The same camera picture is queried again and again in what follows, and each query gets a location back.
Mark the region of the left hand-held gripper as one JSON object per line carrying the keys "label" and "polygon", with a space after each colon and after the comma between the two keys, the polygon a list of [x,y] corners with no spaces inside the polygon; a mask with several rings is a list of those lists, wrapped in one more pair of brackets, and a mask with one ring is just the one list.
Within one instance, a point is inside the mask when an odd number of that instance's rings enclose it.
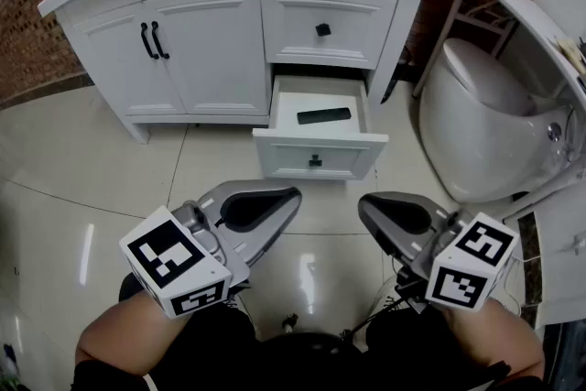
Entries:
{"label": "left hand-held gripper", "polygon": [[197,200],[221,234],[197,215],[188,216],[195,222],[191,231],[161,206],[119,245],[143,288],[174,319],[228,299],[230,288],[248,279],[248,266],[297,215],[301,201],[297,187],[276,180],[229,180]]}

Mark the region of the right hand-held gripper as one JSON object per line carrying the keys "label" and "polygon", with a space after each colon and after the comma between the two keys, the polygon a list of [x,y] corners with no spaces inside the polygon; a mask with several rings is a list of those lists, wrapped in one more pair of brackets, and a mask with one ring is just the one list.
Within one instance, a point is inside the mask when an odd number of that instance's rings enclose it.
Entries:
{"label": "right hand-held gripper", "polygon": [[412,193],[365,194],[358,214],[387,255],[408,261],[396,293],[418,312],[430,303],[480,310],[520,241],[518,232],[483,212],[448,219],[437,203]]}

